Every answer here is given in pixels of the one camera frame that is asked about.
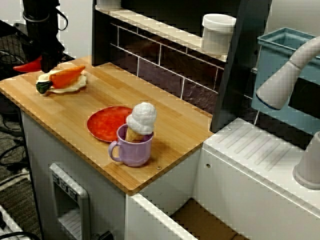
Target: purple mug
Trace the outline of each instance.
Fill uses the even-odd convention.
[[[113,141],[108,149],[109,156],[116,162],[123,162],[129,167],[139,167],[145,164],[151,155],[151,143],[154,133],[145,135],[141,142],[126,141],[128,125],[123,124],[116,131],[118,141]],[[119,157],[113,156],[115,147],[119,147]]]

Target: orange plate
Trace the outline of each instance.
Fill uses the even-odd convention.
[[[111,143],[118,140],[117,130],[121,125],[126,123],[126,118],[131,113],[131,108],[110,106],[91,115],[86,126],[94,137]]]

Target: wooden countertop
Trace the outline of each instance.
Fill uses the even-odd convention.
[[[139,192],[213,135],[209,131],[211,114],[111,63],[93,67],[87,56],[62,63],[55,70],[78,65],[86,66],[88,78],[79,91],[41,96],[35,82],[43,72],[38,71],[0,81],[0,92],[126,194]],[[157,110],[151,157],[142,167],[128,167],[109,157],[109,144],[89,133],[87,120],[106,107],[133,108],[142,102]]]

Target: blue basket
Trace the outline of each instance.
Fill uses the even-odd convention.
[[[311,135],[320,131],[320,119],[288,106],[290,98],[281,110],[272,110],[258,100],[256,91],[290,59],[291,55],[301,45],[314,37],[313,35],[284,27],[257,38],[262,47],[251,105],[252,108]],[[313,58],[305,66],[299,77],[320,85],[320,55]]]

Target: waffle cone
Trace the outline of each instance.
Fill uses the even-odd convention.
[[[133,131],[130,127],[126,130],[125,140],[130,143],[140,143],[144,139],[144,135],[141,135]]]

